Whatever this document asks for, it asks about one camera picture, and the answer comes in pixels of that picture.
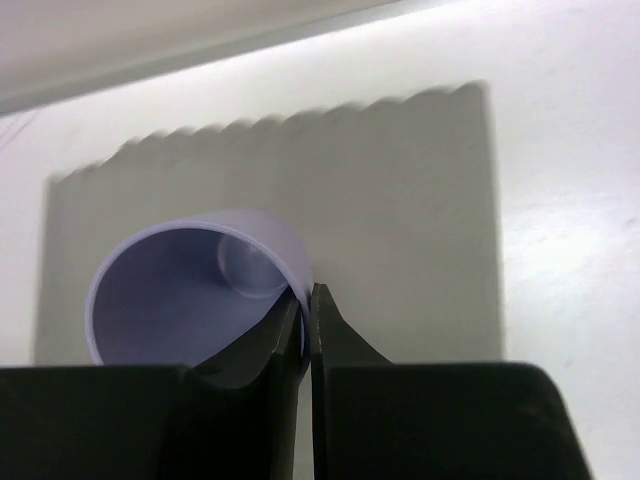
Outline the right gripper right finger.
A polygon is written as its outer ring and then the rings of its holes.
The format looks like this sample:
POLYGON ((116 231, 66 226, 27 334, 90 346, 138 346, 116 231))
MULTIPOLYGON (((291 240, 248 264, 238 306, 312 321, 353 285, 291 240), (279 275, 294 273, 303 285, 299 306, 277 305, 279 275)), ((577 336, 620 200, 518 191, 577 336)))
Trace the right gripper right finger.
POLYGON ((395 364, 324 284, 309 320, 318 479, 588 479, 554 381, 505 361, 395 364))

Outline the grey cloth napkin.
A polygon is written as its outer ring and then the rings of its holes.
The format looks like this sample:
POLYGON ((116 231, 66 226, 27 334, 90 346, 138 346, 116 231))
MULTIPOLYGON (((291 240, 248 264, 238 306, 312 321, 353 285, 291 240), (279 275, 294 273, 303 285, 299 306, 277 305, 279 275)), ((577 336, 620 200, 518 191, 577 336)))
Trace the grey cloth napkin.
POLYGON ((142 229, 258 208, 300 235, 314 279, 394 361, 503 350, 489 87, 472 82, 285 119, 155 133, 49 179, 34 360, 86 364, 100 263, 142 229))

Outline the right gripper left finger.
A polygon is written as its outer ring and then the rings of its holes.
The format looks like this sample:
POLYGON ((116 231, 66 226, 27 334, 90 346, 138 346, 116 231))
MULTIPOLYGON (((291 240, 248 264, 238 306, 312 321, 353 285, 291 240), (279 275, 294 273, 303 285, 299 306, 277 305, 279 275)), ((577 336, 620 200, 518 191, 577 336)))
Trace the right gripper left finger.
POLYGON ((300 305, 204 363, 5 368, 5 479, 289 479, 300 305))

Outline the purple plastic cup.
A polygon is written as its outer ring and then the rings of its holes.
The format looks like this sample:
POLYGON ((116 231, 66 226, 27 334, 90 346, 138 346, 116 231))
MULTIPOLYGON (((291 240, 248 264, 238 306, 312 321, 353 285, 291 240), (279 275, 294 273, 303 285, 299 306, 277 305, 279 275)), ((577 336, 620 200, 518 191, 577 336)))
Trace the purple plastic cup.
POLYGON ((310 256, 294 228, 257 209, 152 225, 101 263, 84 310, 97 365, 194 367, 255 327, 285 290, 301 312, 301 365, 310 363, 310 256))

